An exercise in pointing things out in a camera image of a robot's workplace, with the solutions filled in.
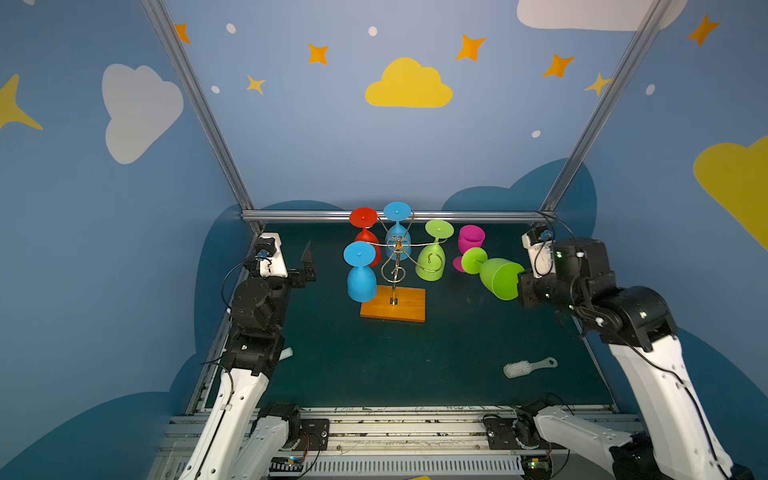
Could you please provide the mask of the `magenta wine glass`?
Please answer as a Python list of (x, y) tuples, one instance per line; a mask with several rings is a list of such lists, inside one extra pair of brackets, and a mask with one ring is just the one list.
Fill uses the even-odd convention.
[(476, 225), (465, 225), (459, 231), (458, 248), (460, 255), (453, 260), (453, 267), (464, 273), (462, 257), (471, 248), (481, 248), (486, 238), (485, 231)]

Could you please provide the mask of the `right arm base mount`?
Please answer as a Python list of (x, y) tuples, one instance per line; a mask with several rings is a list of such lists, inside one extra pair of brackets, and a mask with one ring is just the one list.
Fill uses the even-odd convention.
[(657, 479), (650, 437), (627, 433), (583, 419), (567, 405), (541, 399), (518, 407), (511, 417), (482, 417), (489, 447), (534, 450), (559, 445), (589, 460), (615, 479)]

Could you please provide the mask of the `red wine glass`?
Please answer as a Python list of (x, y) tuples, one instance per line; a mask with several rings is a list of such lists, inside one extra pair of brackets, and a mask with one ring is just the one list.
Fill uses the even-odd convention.
[(377, 212), (374, 209), (368, 207), (357, 208), (353, 210), (349, 215), (349, 222), (356, 228), (360, 229), (360, 232), (355, 237), (355, 240), (366, 242), (373, 246), (375, 257), (369, 266), (375, 267), (381, 260), (381, 250), (379, 246), (380, 241), (371, 231), (371, 228), (378, 222)]

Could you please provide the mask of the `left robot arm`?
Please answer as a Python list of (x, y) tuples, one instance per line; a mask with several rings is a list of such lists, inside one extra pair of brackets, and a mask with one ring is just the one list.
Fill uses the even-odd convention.
[(256, 410), (285, 349), (285, 317), (293, 290), (316, 280), (313, 252), (305, 247), (298, 269), (286, 266), (278, 234), (258, 237), (244, 260), (246, 277), (228, 304), (230, 327), (219, 391), (197, 444), (184, 467), (184, 479), (263, 479), (279, 451), (303, 433), (299, 409), (272, 402)]

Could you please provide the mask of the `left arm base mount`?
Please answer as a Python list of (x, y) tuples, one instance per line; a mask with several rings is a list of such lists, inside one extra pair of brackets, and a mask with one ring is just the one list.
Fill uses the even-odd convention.
[(296, 404), (270, 402), (259, 410), (228, 478), (271, 479), (286, 473), (300, 479), (327, 449), (329, 426), (327, 419), (303, 421)]

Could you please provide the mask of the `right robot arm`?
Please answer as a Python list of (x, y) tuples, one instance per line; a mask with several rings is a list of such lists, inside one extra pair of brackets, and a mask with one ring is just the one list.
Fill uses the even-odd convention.
[(620, 288), (605, 244), (522, 237), (531, 268), (519, 274), (526, 308), (551, 305), (595, 331), (626, 376), (645, 424), (628, 434), (556, 406), (530, 412), (536, 433), (616, 479), (751, 479), (720, 444), (688, 374), (677, 325), (664, 298), (643, 286)]

